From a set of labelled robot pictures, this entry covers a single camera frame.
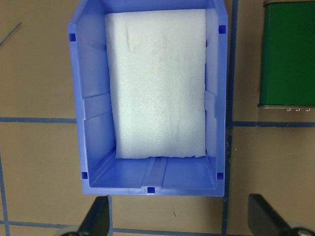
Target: foam block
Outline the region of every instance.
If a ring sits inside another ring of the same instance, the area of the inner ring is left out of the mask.
[[[205,155],[204,9],[105,16],[117,158]]]

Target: green tin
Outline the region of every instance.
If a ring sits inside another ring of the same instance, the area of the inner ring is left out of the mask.
[[[265,1],[260,104],[315,106],[315,1]]]

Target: square notch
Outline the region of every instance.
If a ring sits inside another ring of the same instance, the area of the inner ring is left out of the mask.
[[[69,34],[69,41],[70,41],[70,42],[75,42],[75,41],[76,41],[75,33],[70,33],[70,34]]]
[[[87,172],[82,172],[81,176],[82,176],[82,179],[88,179],[88,173]]]
[[[156,193],[156,188],[154,188],[154,187],[148,187],[147,192],[148,192],[148,193]]]
[[[226,33],[226,25],[220,25],[219,34],[225,34],[225,33]]]
[[[218,180],[224,179],[224,173],[223,173],[223,172],[218,172],[218,173],[217,173],[217,179],[218,179]]]

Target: blue plastic bin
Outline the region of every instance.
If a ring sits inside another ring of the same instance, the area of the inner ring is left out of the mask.
[[[104,16],[206,9],[207,156],[115,159]],[[81,0],[68,25],[84,194],[224,195],[227,13],[223,0]]]

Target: blue grid line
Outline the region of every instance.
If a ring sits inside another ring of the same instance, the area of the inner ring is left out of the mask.
[[[223,236],[221,234],[211,233],[190,233],[178,231],[158,231],[158,230],[135,230],[135,229],[120,229],[113,228],[115,233],[125,234],[142,234],[142,235],[166,235],[166,236]]]
[[[23,221],[8,221],[9,225],[15,226],[29,226],[29,227],[39,227],[39,228],[53,228],[62,229],[72,225],[56,225],[56,224],[45,224],[45,223],[33,223],[33,222],[23,222]]]
[[[0,117],[0,122],[75,124],[76,119],[75,118]]]
[[[232,127],[277,127],[277,128],[315,128],[315,122],[273,122],[273,121],[233,121]]]
[[[109,230],[108,235],[113,236],[113,207],[112,207],[112,197],[108,196],[108,206],[109,206]]]
[[[232,3],[232,18],[231,18],[231,38],[230,38],[230,57],[229,57],[229,72],[227,83],[227,111],[226,120],[232,121],[233,114],[233,93],[234,93],[234,71],[235,71],[235,52],[236,52],[236,33],[237,33],[237,14],[238,0],[233,0]]]
[[[6,234],[6,236],[10,236],[10,228],[9,228],[9,224],[8,224],[8,211],[7,211],[7,207],[6,207],[4,180],[3,180],[3,172],[2,172],[1,154],[0,154],[0,190],[1,190],[1,201],[2,201],[5,234]]]
[[[225,185],[224,185],[224,197],[223,197],[223,209],[222,209],[222,235],[226,235],[227,231],[227,219],[228,219],[228,201],[229,201],[229,188],[230,188],[230,160],[232,150],[232,136],[227,137],[226,159],[225,159]]]
[[[230,38],[230,55],[229,55],[229,73],[227,81],[227,107],[226,121],[232,122],[233,117],[233,91],[234,91],[234,70],[235,70],[235,52],[236,52],[236,33],[237,33],[237,17],[238,17],[238,0],[233,0],[232,3],[232,18],[231,18],[231,38]],[[226,158],[225,158],[225,183],[224,197],[222,209],[221,233],[226,235],[228,221],[228,201],[229,201],[229,186],[230,186],[230,158],[232,136],[227,137]]]

